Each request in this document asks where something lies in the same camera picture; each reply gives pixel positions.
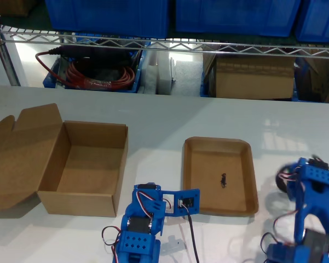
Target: cardboard tray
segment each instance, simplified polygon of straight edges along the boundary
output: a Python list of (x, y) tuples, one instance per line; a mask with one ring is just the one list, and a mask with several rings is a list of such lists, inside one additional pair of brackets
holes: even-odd
[(0, 122), (0, 210), (39, 195), (48, 213), (116, 216), (128, 128), (63, 122), (56, 104)]
[(203, 214), (249, 216), (257, 213), (251, 146), (234, 139), (187, 139), (183, 189), (195, 188), (201, 192), (200, 212)]

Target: white table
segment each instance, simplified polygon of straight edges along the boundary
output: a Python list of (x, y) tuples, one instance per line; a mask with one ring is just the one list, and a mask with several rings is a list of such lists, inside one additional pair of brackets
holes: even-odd
[[(191, 136), (237, 138), (252, 146), (259, 212), (254, 218), (193, 216), (201, 263), (258, 262), (261, 235), (294, 209), (274, 183), (276, 170), (316, 153), (329, 162), (329, 105), (300, 102), (184, 98), (22, 87), (0, 87), (0, 120), (23, 108), (57, 103), (62, 118), (129, 126), (129, 153), (117, 218), (49, 215), (42, 204), (19, 219), (0, 219), (0, 262), (111, 262), (101, 230), (118, 225), (134, 184), (180, 190), (182, 146)], [(278, 229), (292, 237), (294, 219)], [(315, 219), (306, 226), (317, 227)], [(195, 263), (189, 224), (168, 218), (159, 262)]]

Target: cardboard box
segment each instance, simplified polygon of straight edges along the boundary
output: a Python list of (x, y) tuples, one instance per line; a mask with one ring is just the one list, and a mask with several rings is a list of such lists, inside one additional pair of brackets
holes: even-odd
[(230, 99), (291, 98), (294, 59), (266, 57), (217, 58), (216, 96)]
[(321, 101), (329, 102), (329, 59), (305, 59), (311, 67), (311, 88), (321, 96)]
[(321, 102), (320, 95), (313, 92), (311, 78), (314, 73), (312, 67), (304, 58), (297, 58), (295, 61), (295, 82), (297, 87), (297, 97), (300, 101)]
[(0, 210), (36, 192), (48, 213), (116, 216), (128, 128), (63, 122), (56, 104), (0, 122)]
[(28, 16), (37, 0), (0, 0), (0, 15)]

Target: blue bracket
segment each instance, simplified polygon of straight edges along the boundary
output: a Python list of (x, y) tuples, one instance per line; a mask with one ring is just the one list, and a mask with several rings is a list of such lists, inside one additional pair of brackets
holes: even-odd
[[(141, 191), (151, 199), (140, 196), (141, 202), (147, 212), (152, 216), (150, 219), (138, 201), (137, 193)], [(167, 203), (163, 201), (163, 195), (173, 195), (173, 213), (166, 212)], [(159, 185), (148, 183), (135, 185), (132, 192), (132, 202), (128, 205), (122, 218), (119, 242), (116, 245), (116, 253), (120, 263), (158, 263), (160, 253), (160, 241), (155, 235), (163, 233), (164, 219), (166, 216), (185, 216), (187, 211), (180, 207), (180, 203), (187, 204), (191, 215), (199, 213), (200, 191), (162, 191)], [(141, 222), (136, 226), (137, 231), (130, 231), (133, 221)]]

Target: shelf post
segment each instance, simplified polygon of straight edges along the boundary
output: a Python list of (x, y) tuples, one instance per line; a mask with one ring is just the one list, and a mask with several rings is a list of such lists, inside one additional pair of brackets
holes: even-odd
[(3, 37), (4, 36), (0, 34), (0, 59), (2, 65), (4, 66), (6, 75), (9, 79), (11, 86), (21, 86), (15, 68), (13, 66), (10, 54), (7, 50), (6, 44), (2, 40)]

